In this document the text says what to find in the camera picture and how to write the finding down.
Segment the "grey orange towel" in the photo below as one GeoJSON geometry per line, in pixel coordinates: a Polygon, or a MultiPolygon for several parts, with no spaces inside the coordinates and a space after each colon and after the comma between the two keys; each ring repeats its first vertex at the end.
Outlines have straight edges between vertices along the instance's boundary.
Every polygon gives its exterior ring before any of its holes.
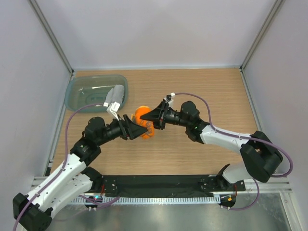
{"type": "Polygon", "coordinates": [[[131,115],[131,119],[137,125],[147,128],[147,131],[141,135],[143,139],[149,139],[154,136],[154,125],[152,121],[141,119],[141,116],[150,112],[151,109],[148,106],[140,106],[135,110],[135,113],[131,115]]]}

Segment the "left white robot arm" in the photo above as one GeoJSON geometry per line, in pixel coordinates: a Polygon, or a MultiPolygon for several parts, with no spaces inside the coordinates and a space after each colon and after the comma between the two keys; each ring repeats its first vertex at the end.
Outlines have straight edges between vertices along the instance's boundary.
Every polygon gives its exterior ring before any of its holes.
{"type": "Polygon", "coordinates": [[[28,231],[44,231],[55,215],[69,202],[86,192],[98,192],[103,176],[90,167],[101,153],[100,146],[116,138],[133,140],[147,132],[127,115],[105,124],[101,117],[93,117],[64,161],[40,185],[26,195],[13,198],[13,217],[28,231]]]}

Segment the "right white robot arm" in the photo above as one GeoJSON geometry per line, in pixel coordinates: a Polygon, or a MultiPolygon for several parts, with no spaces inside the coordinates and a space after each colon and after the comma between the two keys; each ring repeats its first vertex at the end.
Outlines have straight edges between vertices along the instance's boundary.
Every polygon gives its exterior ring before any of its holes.
{"type": "Polygon", "coordinates": [[[200,118],[199,110],[191,101],[184,102],[180,110],[176,111],[167,101],[162,100],[155,109],[141,115],[140,118],[151,121],[155,129],[163,130],[166,124],[185,127],[185,133],[190,140],[217,145],[239,154],[242,157],[241,162],[225,165],[216,175],[217,186],[224,191],[246,179],[267,182],[283,160],[280,152],[271,146],[271,141],[263,132],[218,132],[210,123],[200,118]]]}

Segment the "grey panda towel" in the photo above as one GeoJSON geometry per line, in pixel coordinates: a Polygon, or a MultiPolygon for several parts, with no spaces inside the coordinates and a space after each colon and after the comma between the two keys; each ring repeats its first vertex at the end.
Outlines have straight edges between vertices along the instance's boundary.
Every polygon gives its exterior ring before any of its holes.
{"type": "Polygon", "coordinates": [[[104,101],[104,106],[109,106],[111,103],[121,104],[124,99],[125,87],[123,85],[115,85],[109,92],[104,101]]]}

